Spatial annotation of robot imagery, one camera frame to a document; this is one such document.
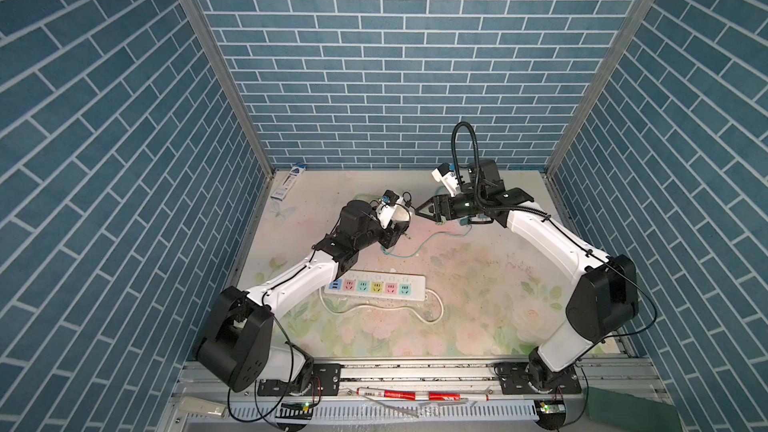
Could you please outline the white power strip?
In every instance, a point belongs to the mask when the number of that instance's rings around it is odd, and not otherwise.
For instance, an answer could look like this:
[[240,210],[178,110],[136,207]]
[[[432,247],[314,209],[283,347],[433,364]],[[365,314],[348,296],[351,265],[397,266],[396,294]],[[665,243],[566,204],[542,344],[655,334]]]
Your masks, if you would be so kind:
[[422,275],[350,270],[327,285],[327,295],[384,298],[423,302],[426,278]]

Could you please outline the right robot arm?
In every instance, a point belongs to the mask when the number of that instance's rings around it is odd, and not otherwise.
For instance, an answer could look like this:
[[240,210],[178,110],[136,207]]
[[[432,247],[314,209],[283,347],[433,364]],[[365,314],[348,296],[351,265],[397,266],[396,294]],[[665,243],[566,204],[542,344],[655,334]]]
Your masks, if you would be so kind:
[[469,168],[464,180],[455,167],[442,163],[431,172],[445,187],[415,209],[433,222],[485,216],[519,235],[547,257],[573,285],[565,321],[529,354],[531,387],[546,393],[572,372],[573,364],[639,313],[635,264],[625,255],[596,249],[542,209],[520,188],[508,189],[494,161]]

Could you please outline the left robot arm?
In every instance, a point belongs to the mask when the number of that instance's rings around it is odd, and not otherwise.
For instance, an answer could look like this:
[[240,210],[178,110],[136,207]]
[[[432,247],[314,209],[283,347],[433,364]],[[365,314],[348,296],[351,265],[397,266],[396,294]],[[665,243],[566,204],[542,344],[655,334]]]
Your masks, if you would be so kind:
[[273,328],[312,293],[348,272],[362,250],[375,244],[393,247],[410,225],[410,205],[392,191],[377,204],[352,200],[341,209],[331,232],[296,265],[246,290],[224,289],[203,325],[197,361],[233,392],[261,380],[282,382],[290,392],[303,391],[314,358],[291,340],[274,345]]

